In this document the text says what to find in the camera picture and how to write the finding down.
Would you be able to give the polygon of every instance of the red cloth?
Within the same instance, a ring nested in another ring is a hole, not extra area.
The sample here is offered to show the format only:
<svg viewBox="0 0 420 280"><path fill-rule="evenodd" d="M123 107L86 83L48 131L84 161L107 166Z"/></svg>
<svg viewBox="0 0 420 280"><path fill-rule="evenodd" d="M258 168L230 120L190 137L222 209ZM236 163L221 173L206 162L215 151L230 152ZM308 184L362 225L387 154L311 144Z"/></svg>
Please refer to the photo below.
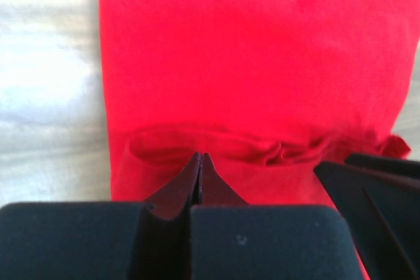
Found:
<svg viewBox="0 0 420 280"><path fill-rule="evenodd" d="M420 0L100 0L112 199L195 151L252 204L332 205L312 169L394 157Z"/></svg>

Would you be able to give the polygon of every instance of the black plastic part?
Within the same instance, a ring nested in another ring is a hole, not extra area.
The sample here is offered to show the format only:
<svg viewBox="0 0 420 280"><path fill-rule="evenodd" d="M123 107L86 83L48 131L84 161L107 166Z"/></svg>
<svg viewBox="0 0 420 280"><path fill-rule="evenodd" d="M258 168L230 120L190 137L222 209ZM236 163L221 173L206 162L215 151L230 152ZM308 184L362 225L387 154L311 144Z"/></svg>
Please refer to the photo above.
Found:
<svg viewBox="0 0 420 280"><path fill-rule="evenodd" d="M388 159L358 155L348 162L363 168L325 162L315 173L346 218L369 276L420 279L420 181L413 164L405 169L396 161L390 168L396 174L389 174L377 171Z"/></svg>
<svg viewBox="0 0 420 280"><path fill-rule="evenodd" d="M355 167L378 170L381 172L407 176L420 180L420 162L418 161L355 153L350 155L346 159L345 163L348 165L354 165Z"/></svg>
<svg viewBox="0 0 420 280"><path fill-rule="evenodd" d="M154 209L142 231L139 279L189 278L189 211L201 158L195 153L179 175L145 200Z"/></svg>
<svg viewBox="0 0 420 280"><path fill-rule="evenodd" d="M199 181L200 204L244 206L243 200L220 176L208 153L203 155Z"/></svg>
<svg viewBox="0 0 420 280"><path fill-rule="evenodd" d="M327 207L191 210L193 280L362 280L345 220Z"/></svg>

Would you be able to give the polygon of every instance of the red fabric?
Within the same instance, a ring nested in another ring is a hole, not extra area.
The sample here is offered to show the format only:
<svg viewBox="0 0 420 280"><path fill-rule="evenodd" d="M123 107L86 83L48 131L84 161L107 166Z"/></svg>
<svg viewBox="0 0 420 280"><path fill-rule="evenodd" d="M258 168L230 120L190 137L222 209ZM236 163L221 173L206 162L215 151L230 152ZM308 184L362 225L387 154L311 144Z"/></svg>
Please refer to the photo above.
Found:
<svg viewBox="0 0 420 280"><path fill-rule="evenodd" d="M394 157L420 0L100 0L113 200L195 151L252 204L332 205L312 169Z"/></svg>

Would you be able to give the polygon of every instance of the wooden table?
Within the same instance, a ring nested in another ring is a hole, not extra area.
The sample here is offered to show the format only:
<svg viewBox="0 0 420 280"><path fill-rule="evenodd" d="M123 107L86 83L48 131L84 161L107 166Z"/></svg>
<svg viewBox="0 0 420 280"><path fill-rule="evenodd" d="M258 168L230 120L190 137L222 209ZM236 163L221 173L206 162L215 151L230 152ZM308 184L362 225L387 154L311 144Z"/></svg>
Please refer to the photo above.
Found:
<svg viewBox="0 0 420 280"><path fill-rule="evenodd" d="M396 131L420 159L420 63ZM0 0L0 205L109 199L98 0Z"/></svg>

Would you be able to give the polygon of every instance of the red shirt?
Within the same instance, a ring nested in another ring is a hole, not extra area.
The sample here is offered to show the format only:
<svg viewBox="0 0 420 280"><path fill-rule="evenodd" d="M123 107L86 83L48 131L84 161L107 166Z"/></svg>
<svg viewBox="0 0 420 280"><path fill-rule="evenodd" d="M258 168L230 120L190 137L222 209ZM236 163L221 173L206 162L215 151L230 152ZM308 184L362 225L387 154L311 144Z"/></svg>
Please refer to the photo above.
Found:
<svg viewBox="0 0 420 280"><path fill-rule="evenodd" d="M113 200L143 200L195 151L251 204L332 205L312 169L390 135L420 0L100 0Z"/></svg>

